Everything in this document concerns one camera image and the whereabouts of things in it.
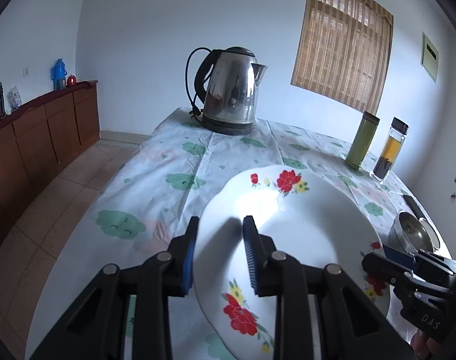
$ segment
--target glass bottle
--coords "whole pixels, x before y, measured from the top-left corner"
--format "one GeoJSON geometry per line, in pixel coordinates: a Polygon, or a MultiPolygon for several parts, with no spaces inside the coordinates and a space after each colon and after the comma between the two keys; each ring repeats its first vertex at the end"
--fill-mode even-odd
{"type": "Polygon", "coordinates": [[[366,111],[363,112],[358,131],[345,159],[345,164],[348,167],[354,170],[359,169],[368,152],[379,122],[380,120],[375,115],[371,115],[366,111]]]}
{"type": "Polygon", "coordinates": [[[374,169],[369,173],[371,177],[383,184],[386,180],[391,168],[393,167],[401,147],[408,132],[408,125],[398,118],[394,117],[389,129],[388,138],[384,144],[374,169]]]}

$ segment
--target blue thermos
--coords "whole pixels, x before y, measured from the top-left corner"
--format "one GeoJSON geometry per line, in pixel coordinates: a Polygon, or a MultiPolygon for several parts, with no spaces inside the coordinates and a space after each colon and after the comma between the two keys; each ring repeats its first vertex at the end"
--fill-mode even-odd
{"type": "Polygon", "coordinates": [[[65,79],[66,75],[67,71],[65,70],[65,64],[61,58],[57,59],[55,66],[50,69],[50,76],[52,77],[55,91],[64,89],[67,86],[67,81],[65,79]]]}

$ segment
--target human hand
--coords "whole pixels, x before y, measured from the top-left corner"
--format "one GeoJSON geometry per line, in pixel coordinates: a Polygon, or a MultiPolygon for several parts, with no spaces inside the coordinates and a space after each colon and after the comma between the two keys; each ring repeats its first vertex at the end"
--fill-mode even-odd
{"type": "Polygon", "coordinates": [[[426,333],[418,330],[411,339],[411,347],[419,359],[425,360],[430,354],[436,354],[441,345],[429,338],[426,333]]]}

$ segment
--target red container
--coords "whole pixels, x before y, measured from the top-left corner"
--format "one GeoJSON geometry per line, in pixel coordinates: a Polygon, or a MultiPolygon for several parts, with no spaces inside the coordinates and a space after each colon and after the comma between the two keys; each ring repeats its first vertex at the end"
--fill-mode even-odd
{"type": "Polygon", "coordinates": [[[76,77],[71,75],[70,77],[68,77],[67,79],[67,86],[72,86],[72,85],[75,85],[76,84],[76,77]]]}

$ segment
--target stainless steel kettle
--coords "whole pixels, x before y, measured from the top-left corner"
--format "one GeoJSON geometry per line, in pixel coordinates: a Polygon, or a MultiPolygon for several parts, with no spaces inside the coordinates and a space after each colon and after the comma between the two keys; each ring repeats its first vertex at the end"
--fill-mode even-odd
{"type": "Polygon", "coordinates": [[[195,76],[195,91],[204,104],[202,123],[208,129],[229,135],[244,135],[255,121],[258,85],[267,66],[243,47],[213,50],[195,76]],[[203,84],[213,66],[208,90],[203,84]]]}

